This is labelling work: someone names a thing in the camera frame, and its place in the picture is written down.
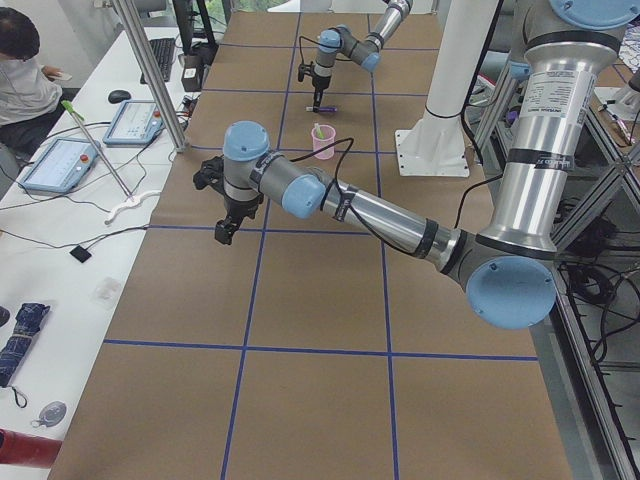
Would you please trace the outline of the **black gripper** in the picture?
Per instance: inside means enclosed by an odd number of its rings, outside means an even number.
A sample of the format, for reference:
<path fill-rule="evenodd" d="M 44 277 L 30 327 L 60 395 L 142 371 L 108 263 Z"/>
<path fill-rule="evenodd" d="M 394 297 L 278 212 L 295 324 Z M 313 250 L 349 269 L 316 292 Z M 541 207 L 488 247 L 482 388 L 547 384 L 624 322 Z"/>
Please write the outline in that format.
<path fill-rule="evenodd" d="M 231 245 L 234 234 L 240 229 L 245 218 L 253 220 L 263 201 L 264 195 L 261 193 L 250 200 L 237 200 L 225 193 L 226 216 L 215 225 L 215 240 L 223 245 Z"/>
<path fill-rule="evenodd" d="M 312 85 L 314 87 L 313 110 L 319 110 L 322 106 L 324 91 L 330 86 L 331 76 L 314 75 Z"/>

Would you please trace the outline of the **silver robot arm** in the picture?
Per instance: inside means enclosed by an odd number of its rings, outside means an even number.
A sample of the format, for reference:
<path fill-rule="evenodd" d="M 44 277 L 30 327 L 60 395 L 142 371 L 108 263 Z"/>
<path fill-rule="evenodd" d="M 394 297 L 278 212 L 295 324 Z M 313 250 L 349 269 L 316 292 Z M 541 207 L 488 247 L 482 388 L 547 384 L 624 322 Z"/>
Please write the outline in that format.
<path fill-rule="evenodd" d="M 216 101 L 240 110 L 217 138 L 215 189 L 227 215 L 216 227 L 229 242 L 243 219 L 268 203 L 267 272 L 249 287 L 258 238 L 225 255 L 213 318 L 238 324 L 264 314 L 316 327 L 322 318 L 382 314 L 382 283 L 361 240 L 340 244 L 306 225 L 361 229 L 393 253 L 393 301 L 399 313 L 460 308 L 506 329 L 529 327 L 550 311 L 554 282 L 549 238 L 580 132 L 580 118 L 598 72 L 616 53 L 616 31 L 580 29 L 555 4 L 533 1 L 525 14 L 533 63 L 525 113 L 497 201 L 474 199 L 461 225 L 444 220 L 481 169 L 465 158 L 459 110 L 486 30 L 475 1 L 463 2 L 460 35 L 440 32 L 429 15 L 390 8 L 376 21 L 361 15 L 239 13 L 224 37 Z M 293 84 L 294 62 L 344 72 L 366 55 L 382 62 L 380 78 L 344 80 L 336 122 L 357 158 L 382 170 L 359 187 L 340 178 L 337 157 L 304 150 L 311 122 Z M 444 279 L 461 286 L 446 297 Z"/>
<path fill-rule="evenodd" d="M 314 87 L 314 113 L 322 111 L 324 92 L 329 88 L 333 68 L 338 55 L 343 55 L 369 73 L 373 73 L 380 62 L 380 52 L 394 35 L 413 8 L 412 0 L 386 1 L 387 8 L 374 28 L 363 40 L 357 39 L 346 25 L 338 25 L 323 30 L 318 38 L 315 60 L 301 61 L 298 67 L 298 81 L 306 76 Z"/>

